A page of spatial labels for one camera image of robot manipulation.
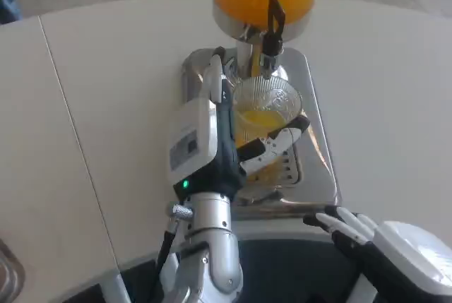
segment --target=robotic hand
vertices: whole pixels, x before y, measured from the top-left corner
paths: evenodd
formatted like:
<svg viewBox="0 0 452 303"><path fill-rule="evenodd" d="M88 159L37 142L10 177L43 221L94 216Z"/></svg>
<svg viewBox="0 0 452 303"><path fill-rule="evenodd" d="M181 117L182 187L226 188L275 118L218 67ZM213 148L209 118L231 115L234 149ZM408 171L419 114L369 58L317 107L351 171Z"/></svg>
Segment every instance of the robotic hand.
<svg viewBox="0 0 452 303"><path fill-rule="evenodd" d="M180 222L185 225L174 289L164 302L229 303L242 289L238 241L231 231L230 203L248 175L271 164L309 126L299 115L287 126L241 148L234 141L229 82L223 75L224 49L218 48L203 74L201 97L172 117L168 176L179 199L169 206L170 222L157 258L158 276Z"/></svg>
<svg viewBox="0 0 452 303"><path fill-rule="evenodd" d="M452 302L452 250L433 234L402 222L377 225L363 214L327 207L305 224L331 234L335 246L375 289L359 278L347 302Z"/></svg>

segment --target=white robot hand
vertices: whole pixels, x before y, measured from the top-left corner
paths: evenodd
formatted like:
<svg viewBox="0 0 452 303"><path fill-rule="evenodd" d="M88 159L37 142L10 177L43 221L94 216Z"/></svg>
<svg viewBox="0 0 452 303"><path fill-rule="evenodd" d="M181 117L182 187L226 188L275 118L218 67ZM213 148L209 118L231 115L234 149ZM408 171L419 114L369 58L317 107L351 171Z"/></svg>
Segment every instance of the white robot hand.
<svg viewBox="0 0 452 303"><path fill-rule="evenodd" d="M377 225L342 207L304 222L330 233L388 302L452 302L452 249L430 232L402 222Z"/></svg>

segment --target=plastic cup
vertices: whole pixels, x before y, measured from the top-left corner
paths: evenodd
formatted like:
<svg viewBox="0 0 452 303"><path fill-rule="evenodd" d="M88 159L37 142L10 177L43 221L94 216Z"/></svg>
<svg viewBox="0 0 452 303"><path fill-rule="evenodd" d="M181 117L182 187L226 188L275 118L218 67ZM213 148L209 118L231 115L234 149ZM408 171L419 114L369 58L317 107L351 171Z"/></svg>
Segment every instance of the plastic cup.
<svg viewBox="0 0 452 303"><path fill-rule="evenodd" d="M262 76L238 83L233 95L236 146L267 137L302 111L302 98L286 80Z"/></svg>

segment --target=table surface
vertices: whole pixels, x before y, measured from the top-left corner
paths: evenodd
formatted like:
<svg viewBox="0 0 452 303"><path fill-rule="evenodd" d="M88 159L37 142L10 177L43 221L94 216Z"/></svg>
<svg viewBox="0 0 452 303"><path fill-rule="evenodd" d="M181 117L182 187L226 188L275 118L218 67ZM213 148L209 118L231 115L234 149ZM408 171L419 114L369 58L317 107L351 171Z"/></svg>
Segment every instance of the table surface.
<svg viewBox="0 0 452 303"><path fill-rule="evenodd" d="M287 43L309 60L343 204L449 244L451 42L447 19L317 0ZM158 250L174 199L162 159L180 66L218 45L234 41L211 0L119 1L0 28L0 238L27 271L19 302L47 302ZM236 228L244 237L305 229L298 220Z"/></svg>

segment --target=reflective steel surface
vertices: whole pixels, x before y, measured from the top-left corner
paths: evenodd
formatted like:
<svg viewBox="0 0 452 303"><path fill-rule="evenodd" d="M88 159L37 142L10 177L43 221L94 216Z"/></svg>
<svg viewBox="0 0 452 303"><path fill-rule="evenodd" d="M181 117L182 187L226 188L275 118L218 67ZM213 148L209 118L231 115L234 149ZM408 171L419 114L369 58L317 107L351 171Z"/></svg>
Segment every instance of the reflective steel surface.
<svg viewBox="0 0 452 303"><path fill-rule="evenodd" d="M183 63L182 95L185 102L199 94L202 74L213 50L196 50ZM232 87L240 81L236 55L236 49L228 49L225 57L225 74ZM303 114L311 121L309 129L293 145L298 169L295 174L299 176L295 182L273 186L250 182L237 194L232 205L235 220L300 217L341 202L306 57L295 49L284 48L280 66L273 75L287 79L300 92Z"/></svg>
<svg viewBox="0 0 452 303"><path fill-rule="evenodd" d="M297 38L306 27L311 17L311 11L308 12L303 18L294 23L288 23L284 27L284 32L282 33L282 40L288 41ZM260 44L261 43L261 31L252 24L243 23L233 17L227 15L218 5L213 1L213 18L217 23L218 27L227 35L240 40L242 42L247 42L250 44Z"/></svg>

